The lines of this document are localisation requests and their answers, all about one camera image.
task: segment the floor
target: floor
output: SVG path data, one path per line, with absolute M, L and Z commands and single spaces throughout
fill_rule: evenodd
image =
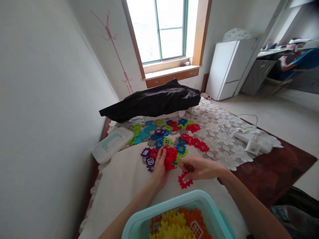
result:
M 258 127 L 303 149 L 319 159 L 319 95 L 283 89 L 277 95 L 263 99 L 271 88 L 255 96 L 239 94 L 222 101 L 220 107 L 233 114 L 258 116 Z M 240 116 L 255 123 L 254 116 Z M 319 161 L 294 186 L 319 200 Z

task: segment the white cord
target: white cord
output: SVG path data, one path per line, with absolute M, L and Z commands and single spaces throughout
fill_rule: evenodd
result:
M 228 122 L 230 122 L 233 118 L 235 118 L 235 117 L 238 116 L 238 115 L 248 115 L 248 114 L 237 114 L 237 115 L 234 115 L 234 117 L 232 117 L 231 119 L 229 119 Z M 228 130 L 230 130 L 230 131 L 238 131 L 238 130 L 241 130 L 241 129 L 254 130 L 254 129 L 256 129 L 256 127 L 257 127 L 258 117 L 257 117 L 256 115 L 249 115 L 249 116 L 255 116 L 255 117 L 256 117 L 256 123 L 255 123 L 255 125 L 252 125 L 252 126 L 250 126 L 250 127 L 245 127 L 245 128 L 228 129 L 228 128 L 225 128 L 225 127 L 224 127 L 224 124 L 226 124 L 226 123 L 223 123 L 223 124 L 222 124 L 222 127 L 223 127 L 224 129 L 228 129 Z
M 199 109 L 200 109 L 200 106 L 197 105 L 197 106 L 192 107 L 192 109 L 193 109 L 193 108 L 195 108 L 195 109 L 199 108 Z M 192 110 L 192 112 L 193 112 L 192 114 L 186 114 L 186 112 L 188 111 L 188 110 L 186 110 L 185 115 L 200 115 L 200 114 L 204 113 L 205 110 L 206 110 L 206 106 L 204 106 L 204 110 L 203 110 L 202 112 L 201 112 L 200 110 L 198 110 L 198 111 L 199 111 L 198 113 L 196 113 L 195 111 Z

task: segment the hand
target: hand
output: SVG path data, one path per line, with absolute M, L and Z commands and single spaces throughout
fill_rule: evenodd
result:
M 169 175 L 169 171 L 165 170 L 165 158 L 166 158 L 166 147 L 168 146 L 168 144 L 163 145 L 160 149 L 159 149 L 159 153 L 157 154 L 157 158 L 155 161 L 155 166 L 154 166 L 154 171 L 153 171 L 153 176 L 151 179 L 151 182 L 153 183 L 153 185 L 155 186 L 155 188 L 159 191 L 161 190 L 168 179 L 168 175 Z
M 287 56 L 282 56 L 281 58 L 279 58 L 280 61 L 284 61 L 286 62 Z
M 224 165 L 213 160 L 197 156 L 181 158 L 180 167 L 183 173 L 188 172 L 185 178 L 190 179 L 213 179 L 220 177 L 229 171 Z

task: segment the lace tablecloth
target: lace tablecloth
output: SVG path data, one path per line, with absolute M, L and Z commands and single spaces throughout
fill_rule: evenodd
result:
M 236 139 L 233 136 L 234 131 L 226 129 L 236 129 L 238 127 L 245 128 L 251 125 L 246 123 L 239 117 L 235 117 L 231 120 L 231 122 L 229 122 L 232 117 L 234 117 L 232 113 L 220 108 L 218 105 L 214 104 L 213 101 L 209 101 L 204 98 L 201 98 L 199 105 L 196 106 L 191 114 L 186 112 L 186 115 L 183 116 L 184 119 L 193 120 L 201 127 L 199 131 L 193 133 L 193 137 L 199 138 L 201 141 L 204 141 L 209 147 L 209 150 L 206 152 L 202 152 L 198 149 L 198 152 L 202 155 L 202 157 L 218 161 L 226 166 L 228 169 L 236 171 L 236 168 L 238 166 L 246 162 L 252 162 L 256 156 L 245 151 L 247 143 Z M 180 117 L 172 117 L 169 119 L 173 121 L 179 121 Z M 124 123 L 116 123 L 112 121 L 110 123 L 108 134 L 112 133 L 119 127 L 132 129 L 133 125 L 137 123 L 142 126 L 141 131 L 143 131 L 145 128 L 145 119 L 143 116 L 134 117 Z M 165 126 L 166 123 L 158 126 L 157 128 L 164 128 Z M 271 141 L 274 147 L 282 148 L 280 141 L 276 137 L 268 135 L 266 132 L 259 129 L 255 129 L 253 131 L 258 132 L 259 137 L 264 138 L 267 141 Z M 132 145 L 125 145 L 121 150 L 131 146 Z M 83 230 L 86 218 L 90 213 L 90 208 L 92 206 L 100 179 L 102 177 L 101 171 L 109 164 L 109 162 L 110 161 L 105 164 L 99 165 L 99 175 L 94 187 L 91 189 L 92 197 L 85 219 L 80 226 L 80 232 Z

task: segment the clear plastic box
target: clear plastic box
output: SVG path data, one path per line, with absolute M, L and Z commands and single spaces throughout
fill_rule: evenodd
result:
M 135 213 L 127 221 L 122 239 L 149 238 L 151 218 L 170 209 L 201 210 L 207 232 L 212 238 L 237 239 L 225 214 L 219 211 L 213 199 L 202 190 L 194 190 Z
M 99 164 L 109 161 L 125 144 L 134 137 L 134 133 L 127 128 L 119 127 L 93 149 L 92 154 Z

